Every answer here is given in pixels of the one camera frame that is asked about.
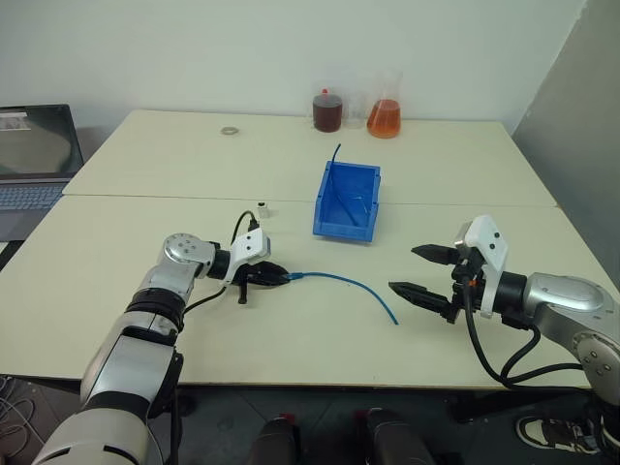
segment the wire in bin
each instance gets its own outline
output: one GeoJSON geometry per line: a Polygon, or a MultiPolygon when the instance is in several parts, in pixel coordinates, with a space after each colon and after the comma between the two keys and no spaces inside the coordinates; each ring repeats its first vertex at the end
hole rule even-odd
{"type": "Polygon", "coordinates": [[[347,208],[347,205],[344,203],[344,201],[340,197],[340,194],[338,193],[338,190],[336,189],[335,181],[333,180],[333,176],[334,176],[333,172],[336,169],[336,167],[334,166],[334,162],[336,160],[336,155],[338,154],[338,151],[340,150],[341,145],[342,143],[338,142],[338,145],[336,145],[336,149],[333,151],[333,155],[331,156],[331,165],[329,167],[329,173],[327,174],[327,182],[331,183],[331,190],[333,191],[334,196],[336,197],[338,202],[342,205],[342,209],[345,210],[345,213],[347,213],[347,216],[349,217],[353,225],[359,226],[359,223],[356,221],[353,214],[351,213],[351,211],[349,211],[349,208],[347,208]]]}

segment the laptop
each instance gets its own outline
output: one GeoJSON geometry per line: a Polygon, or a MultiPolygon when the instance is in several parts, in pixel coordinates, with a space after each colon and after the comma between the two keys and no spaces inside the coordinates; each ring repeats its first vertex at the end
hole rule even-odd
{"type": "Polygon", "coordinates": [[[25,239],[83,164],[68,105],[0,108],[0,242],[25,239]]]}

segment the laptop keyboard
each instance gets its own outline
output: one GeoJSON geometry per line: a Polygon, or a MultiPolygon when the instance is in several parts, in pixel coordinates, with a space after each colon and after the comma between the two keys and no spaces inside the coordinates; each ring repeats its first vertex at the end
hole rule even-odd
{"type": "Polygon", "coordinates": [[[52,208],[62,197],[64,185],[0,187],[0,210],[52,208]]]}

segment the brown liquid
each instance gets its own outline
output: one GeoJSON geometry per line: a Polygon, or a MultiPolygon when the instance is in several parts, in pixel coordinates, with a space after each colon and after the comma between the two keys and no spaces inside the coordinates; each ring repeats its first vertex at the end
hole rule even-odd
{"type": "Polygon", "coordinates": [[[324,133],[340,129],[342,121],[342,99],[334,94],[320,94],[312,102],[314,127],[324,133]]]}

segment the gray wall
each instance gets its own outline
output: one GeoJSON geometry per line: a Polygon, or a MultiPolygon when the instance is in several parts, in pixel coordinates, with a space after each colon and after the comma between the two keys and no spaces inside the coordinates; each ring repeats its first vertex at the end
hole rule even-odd
{"type": "Polygon", "coordinates": [[[620,0],[588,1],[513,138],[620,288],[620,0]]]}

